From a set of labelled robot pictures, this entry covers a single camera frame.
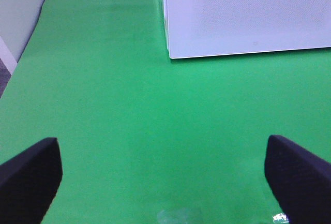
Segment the gray floor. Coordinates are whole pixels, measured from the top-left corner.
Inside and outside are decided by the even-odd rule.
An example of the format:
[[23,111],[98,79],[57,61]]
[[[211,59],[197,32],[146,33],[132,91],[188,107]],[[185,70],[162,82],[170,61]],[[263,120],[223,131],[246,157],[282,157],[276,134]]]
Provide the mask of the gray floor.
[[10,76],[11,75],[9,71],[7,70],[6,66],[4,65],[4,63],[2,63],[0,59],[0,97],[7,86]]

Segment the white box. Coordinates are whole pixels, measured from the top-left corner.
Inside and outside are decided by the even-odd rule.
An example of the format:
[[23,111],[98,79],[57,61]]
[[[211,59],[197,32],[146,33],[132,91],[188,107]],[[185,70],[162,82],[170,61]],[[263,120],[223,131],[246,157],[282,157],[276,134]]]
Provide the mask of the white box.
[[170,58],[331,47],[331,0],[163,0]]

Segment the green floor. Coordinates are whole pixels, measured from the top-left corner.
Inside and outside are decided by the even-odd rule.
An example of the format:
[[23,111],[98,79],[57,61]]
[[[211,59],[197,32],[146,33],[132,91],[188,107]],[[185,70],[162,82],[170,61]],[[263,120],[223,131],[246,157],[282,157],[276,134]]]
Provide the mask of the green floor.
[[272,223],[263,174],[282,134],[331,159],[331,50],[171,61],[160,0],[46,0],[0,99],[0,162],[58,137],[43,223]]

